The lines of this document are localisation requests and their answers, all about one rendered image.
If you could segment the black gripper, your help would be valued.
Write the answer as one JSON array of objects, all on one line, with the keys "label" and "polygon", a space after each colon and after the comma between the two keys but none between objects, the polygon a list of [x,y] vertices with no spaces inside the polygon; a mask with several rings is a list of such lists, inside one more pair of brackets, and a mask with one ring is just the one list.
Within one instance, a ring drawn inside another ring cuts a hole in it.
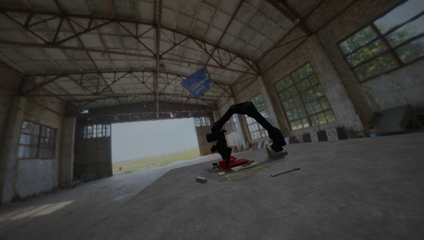
[{"label": "black gripper", "polygon": [[227,146],[226,139],[218,140],[217,142],[221,147],[221,149],[218,149],[217,152],[221,154],[223,160],[226,160],[227,163],[229,164],[231,152],[233,151],[232,148]]}]

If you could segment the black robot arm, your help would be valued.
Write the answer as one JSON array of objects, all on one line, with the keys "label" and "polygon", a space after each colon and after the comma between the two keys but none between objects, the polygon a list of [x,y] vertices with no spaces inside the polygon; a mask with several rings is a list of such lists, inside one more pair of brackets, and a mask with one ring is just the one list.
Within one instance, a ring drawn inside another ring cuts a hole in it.
[{"label": "black robot arm", "polygon": [[285,146],[287,143],[285,142],[282,132],[277,127],[273,127],[258,112],[258,110],[251,101],[231,105],[227,112],[221,117],[221,119],[213,124],[211,128],[212,133],[206,134],[206,139],[208,143],[226,139],[224,133],[227,131],[222,129],[222,127],[233,116],[233,114],[247,115],[251,118],[254,118],[265,130],[267,130],[268,137],[273,141],[270,147],[276,153],[284,150],[282,147]]}]

